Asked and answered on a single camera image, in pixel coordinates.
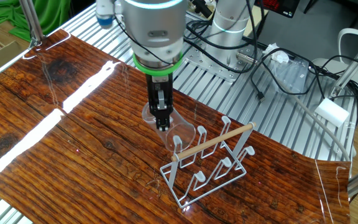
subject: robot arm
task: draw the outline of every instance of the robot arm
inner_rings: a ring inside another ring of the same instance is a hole
[[[157,128],[166,131],[173,111],[172,72],[181,62],[186,0],[122,0],[122,15],[131,38],[134,62],[146,74],[150,112]],[[96,16],[110,28],[114,3],[96,0]]]

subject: wooden tabletop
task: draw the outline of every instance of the wooden tabletop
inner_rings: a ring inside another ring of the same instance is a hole
[[[116,63],[100,85],[95,78],[84,84],[110,60],[118,62],[59,30],[0,74],[0,197],[30,220],[350,222],[350,163],[303,157],[255,131],[247,141],[255,155],[242,162],[246,175],[179,209],[159,172],[172,153],[142,120],[145,75]],[[68,103],[74,95],[79,104]],[[207,139],[219,136],[222,114],[178,91],[174,104],[188,122],[208,130]],[[240,126],[232,121],[231,129]],[[197,158],[175,190],[184,192],[194,171],[213,169],[222,156],[218,149],[205,162]]]

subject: green cloth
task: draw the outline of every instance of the green cloth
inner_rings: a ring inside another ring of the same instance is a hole
[[[62,25],[68,19],[70,0],[33,0],[35,11],[42,28],[47,35]],[[30,31],[19,0],[0,2],[0,23],[10,21],[14,29],[10,34],[30,41]]]

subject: green ring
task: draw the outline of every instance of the green ring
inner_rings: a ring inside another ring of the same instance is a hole
[[[181,65],[181,61],[182,61],[182,58],[183,58],[183,54],[180,53],[180,59],[179,59],[179,61],[178,61],[174,66],[172,66],[172,67],[170,67],[170,68],[167,68],[167,69],[165,69],[165,70],[151,70],[151,69],[146,68],[146,67],[144,67],[143,65],[141,65],[141,64],[137,61],[137,59],[136,59],[136,57],[135,57],[135,54],[133,54],[132,57],[134,58],[134,62],[135,62],[136,67],[137,67],[140,71],[142,71],[142,72],[144,72],[144,73],[146,73],[146,74],[148,74],[148,75],[151,75],[151,76],[161,77],[161,76],[165,76],[165,75],[171,74],[173,71],[175,71],[176,69],[179,68],[179,66]]]

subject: white cable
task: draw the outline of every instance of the white cable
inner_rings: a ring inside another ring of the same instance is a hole
[[[278,84],[287,92],[292,93],[291,90],[289,90],[280,80],[277,79]],[[342,145],[342,143],[338,140],[338,138],[315,116],[313,113],[302,103],[301,100],[299,100],[298,97],[295,95],[290,95],[301,107],[302,109],[318,124],[320,127],[324,129],[324,131],[334,140],[334,142],[338,145],[339,149],[342,151],[342,155],[345,157],[346,161],[351,161],[351,158],[346,152],[345,147]]]

